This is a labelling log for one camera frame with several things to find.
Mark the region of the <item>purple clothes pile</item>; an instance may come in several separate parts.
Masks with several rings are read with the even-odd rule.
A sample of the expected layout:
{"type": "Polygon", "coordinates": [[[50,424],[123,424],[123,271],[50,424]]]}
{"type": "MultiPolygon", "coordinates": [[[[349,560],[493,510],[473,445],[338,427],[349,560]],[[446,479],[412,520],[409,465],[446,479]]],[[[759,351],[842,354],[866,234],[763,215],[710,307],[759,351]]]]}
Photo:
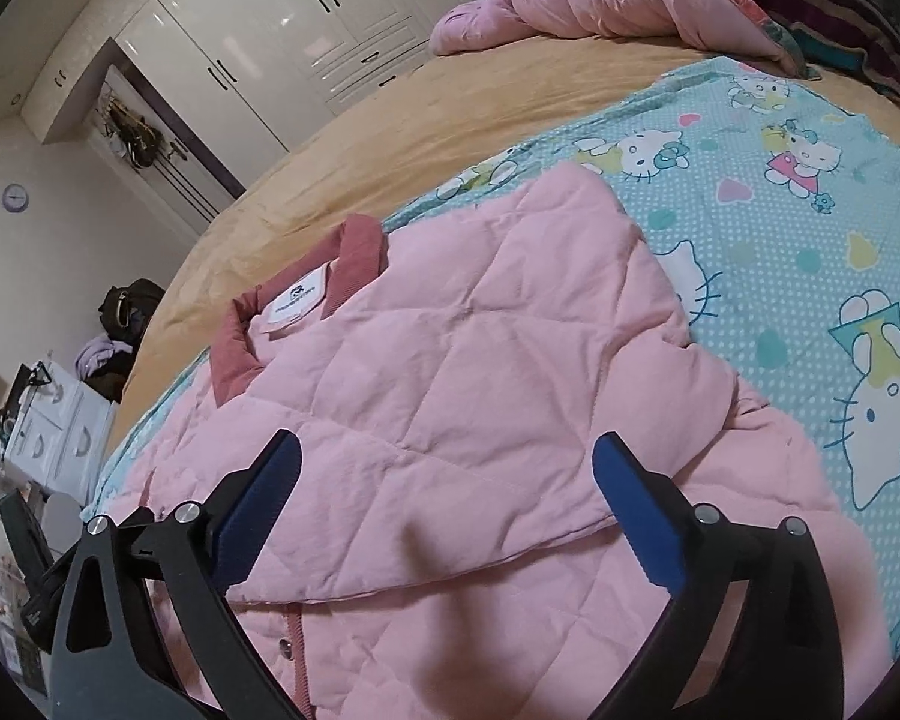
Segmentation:
{"type": "Polygon", "coordinates": [[[107,333],[100,333],[82,346],[74,360],[74,372],[80,379],[87,379],[105,366],[114,355],[130,355],[132,352],[133,348],[124,341],[114,340],[107,333]]]}

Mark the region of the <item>white glossy wardrobe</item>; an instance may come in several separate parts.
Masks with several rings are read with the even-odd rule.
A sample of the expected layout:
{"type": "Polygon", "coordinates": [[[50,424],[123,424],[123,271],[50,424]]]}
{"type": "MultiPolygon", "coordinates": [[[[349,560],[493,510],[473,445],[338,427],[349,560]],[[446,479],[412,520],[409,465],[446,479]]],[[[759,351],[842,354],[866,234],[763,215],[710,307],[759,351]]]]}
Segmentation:
{"type": "Polygon", "coordinates": [[[436,21],[464,0],[89,0],[23,103],[42,142],[118,46],[182,119],[198,89],[246,104],[283,148],[424,64],[436,21]]]}

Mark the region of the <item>tan bed cover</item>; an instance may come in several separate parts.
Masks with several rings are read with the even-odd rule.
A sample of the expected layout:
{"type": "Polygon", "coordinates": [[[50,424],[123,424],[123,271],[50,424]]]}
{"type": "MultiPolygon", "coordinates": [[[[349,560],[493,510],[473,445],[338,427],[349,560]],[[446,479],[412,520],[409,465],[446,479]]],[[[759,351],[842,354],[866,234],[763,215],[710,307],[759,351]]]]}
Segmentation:
{"type": "Polygon", "coordinates": [[[532,37],[430,60],[346,110],[194,244],[151,320],[110,444],[208,346],[227,302],[304,255],[347,215],[385,218],[502,148],[617,103],[701,57],[670,39],[532,37]]]}

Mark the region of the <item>purple wall clock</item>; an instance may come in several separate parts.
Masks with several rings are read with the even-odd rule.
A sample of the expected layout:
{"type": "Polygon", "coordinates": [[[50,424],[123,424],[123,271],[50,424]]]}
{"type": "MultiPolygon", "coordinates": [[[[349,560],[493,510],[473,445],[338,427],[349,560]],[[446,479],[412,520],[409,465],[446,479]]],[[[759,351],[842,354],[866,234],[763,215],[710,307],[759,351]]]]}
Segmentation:
{"type": "Polygon", "coordinates": [[[29,208],[29,202],[29,192],[23,185],[13,182],[2,189],[1,204],[7,213],[13,213],[13,215],[23,213],[29,208]]]}

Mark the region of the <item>Hello Kitty blue sheet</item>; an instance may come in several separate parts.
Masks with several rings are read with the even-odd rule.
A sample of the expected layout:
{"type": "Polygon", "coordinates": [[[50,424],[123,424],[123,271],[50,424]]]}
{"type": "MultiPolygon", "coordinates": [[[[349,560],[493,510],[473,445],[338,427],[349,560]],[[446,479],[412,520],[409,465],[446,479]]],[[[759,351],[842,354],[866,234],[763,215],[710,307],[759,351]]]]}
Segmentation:
{"type": "MultiPolygon", "coordinates": [[[[900,652],[900,146],[800,85],[759,104],[736,60],[668,71],[603,109],[506,146],[385,218],[351,213],[310,250],[227,302],[203,367],[247,385],[238,330],[268,340],[321,319],[388,263],[393,232],[504,197],[577,164],[611,189],[665,271],[691,337],[795,419],[877,567],[891,663],[900,652]]],[[[87,514],[106,515],[149,442],[103,466],[87,514]]]]}

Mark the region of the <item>dark bag on chair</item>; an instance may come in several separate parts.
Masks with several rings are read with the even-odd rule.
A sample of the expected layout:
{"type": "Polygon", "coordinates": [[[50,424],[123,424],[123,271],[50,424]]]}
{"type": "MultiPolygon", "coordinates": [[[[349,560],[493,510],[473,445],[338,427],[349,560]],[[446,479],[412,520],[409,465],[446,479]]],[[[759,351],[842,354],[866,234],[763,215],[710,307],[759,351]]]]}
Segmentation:
{"type": "Polygon", "coordinates": [[[98,306],[103,330],[113,341],[137,348],[164,294],[164,289],[148,278],[139,278],[123,288],[112,286],[98,306]]]}

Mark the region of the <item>hanging bags on door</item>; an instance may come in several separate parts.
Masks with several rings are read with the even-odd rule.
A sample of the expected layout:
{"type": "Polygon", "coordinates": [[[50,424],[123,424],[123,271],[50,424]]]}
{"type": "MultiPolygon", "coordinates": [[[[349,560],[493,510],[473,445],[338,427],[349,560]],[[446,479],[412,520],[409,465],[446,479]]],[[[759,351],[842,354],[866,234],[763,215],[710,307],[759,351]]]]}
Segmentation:
{"type": "Polygon", "coordinates": [[[164,135],[113,93],[98,99],[103,135],[119,143],[118,156],[136,169],[152,167],[164,146],[164,135]]]}

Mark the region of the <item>white drawer chest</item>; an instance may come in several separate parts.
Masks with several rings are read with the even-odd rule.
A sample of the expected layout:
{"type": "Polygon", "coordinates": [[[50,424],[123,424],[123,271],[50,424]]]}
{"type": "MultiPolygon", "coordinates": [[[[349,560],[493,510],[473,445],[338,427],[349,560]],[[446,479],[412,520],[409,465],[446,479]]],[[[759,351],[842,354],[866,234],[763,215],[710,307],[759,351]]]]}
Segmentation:
{"type": "Polygon", "coordinates": [[[115,405],[51,359],[30,366],[4,460],[48,493],[91,500],[115,405]]]}

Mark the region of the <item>dark striped blanket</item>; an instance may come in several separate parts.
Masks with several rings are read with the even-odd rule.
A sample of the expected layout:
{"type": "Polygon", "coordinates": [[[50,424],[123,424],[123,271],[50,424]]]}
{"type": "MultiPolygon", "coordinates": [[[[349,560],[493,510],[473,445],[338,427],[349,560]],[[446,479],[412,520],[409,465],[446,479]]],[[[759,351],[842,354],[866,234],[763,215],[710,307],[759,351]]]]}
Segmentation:
{"type": "Polygon", "coordinates": [[[754,0],[811,62],[854,76],[900,107],[900,29],[877,0],[754,0]]]}

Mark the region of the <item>pink quilted jacket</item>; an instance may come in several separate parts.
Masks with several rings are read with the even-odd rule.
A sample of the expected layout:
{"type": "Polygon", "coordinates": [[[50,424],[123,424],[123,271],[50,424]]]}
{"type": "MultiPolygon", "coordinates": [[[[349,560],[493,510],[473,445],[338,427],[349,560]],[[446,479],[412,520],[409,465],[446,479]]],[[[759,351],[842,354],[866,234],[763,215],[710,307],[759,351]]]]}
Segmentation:
{"type": "Polygon", "coordinates": [[[112,517],[169,515],[302,445],[238,619],[322,718],[582,718],[667,603],[596,486],[618,433],[652,472],[749,525],[808,523],[844,699],[889,670],[870,543],[795,419],[691,337],[640,227],[577,164],[393,232],[385,271],[279,340],[238,330],[247,385],[203,367],[112,517]]]}

